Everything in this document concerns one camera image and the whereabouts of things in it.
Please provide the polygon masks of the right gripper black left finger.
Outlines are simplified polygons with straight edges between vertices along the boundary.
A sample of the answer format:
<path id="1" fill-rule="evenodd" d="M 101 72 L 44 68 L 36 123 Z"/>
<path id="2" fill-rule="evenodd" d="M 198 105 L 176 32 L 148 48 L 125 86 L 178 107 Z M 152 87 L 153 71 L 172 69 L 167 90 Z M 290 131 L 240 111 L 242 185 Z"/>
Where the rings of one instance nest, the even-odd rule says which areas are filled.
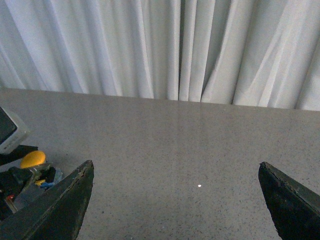
<path id="1" fill-rule="evenodd" d="M 2 240 L 75 240 L 90 202 L 94 164 L 83 162 L 29 206 L 0 223 Z"/>

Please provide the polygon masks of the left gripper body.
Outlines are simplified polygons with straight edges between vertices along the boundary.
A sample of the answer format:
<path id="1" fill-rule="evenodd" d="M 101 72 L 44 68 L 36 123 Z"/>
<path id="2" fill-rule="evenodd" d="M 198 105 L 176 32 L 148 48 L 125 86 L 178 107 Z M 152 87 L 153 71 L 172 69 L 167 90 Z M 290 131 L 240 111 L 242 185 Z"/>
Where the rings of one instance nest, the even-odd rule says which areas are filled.
<path id="1" fill-rule="evenodd" d="M 0 164 L 5 165 L 17 160 L 22 160 L 28 153 L 39 151 L 37 146 L 19 145 L 9 154 L 0 155 Z M 15 206 L 16 198 L 25 192 L 30 186 L 33 174 L 16 166 L 0 173 L 0 219 L 4 220 L 18 211 Z"/>

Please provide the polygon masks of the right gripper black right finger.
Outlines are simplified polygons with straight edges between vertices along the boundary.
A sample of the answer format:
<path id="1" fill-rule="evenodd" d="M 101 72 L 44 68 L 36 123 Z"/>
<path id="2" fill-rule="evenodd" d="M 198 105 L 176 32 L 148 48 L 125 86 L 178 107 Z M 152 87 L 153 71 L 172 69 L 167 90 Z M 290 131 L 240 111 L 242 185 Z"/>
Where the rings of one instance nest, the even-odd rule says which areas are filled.
<path id="1" fill-rule="evenodd" d="M 276 231 L 283 240 L 320 238 L 320 196 L 267 162 L 258 179 Z"/>

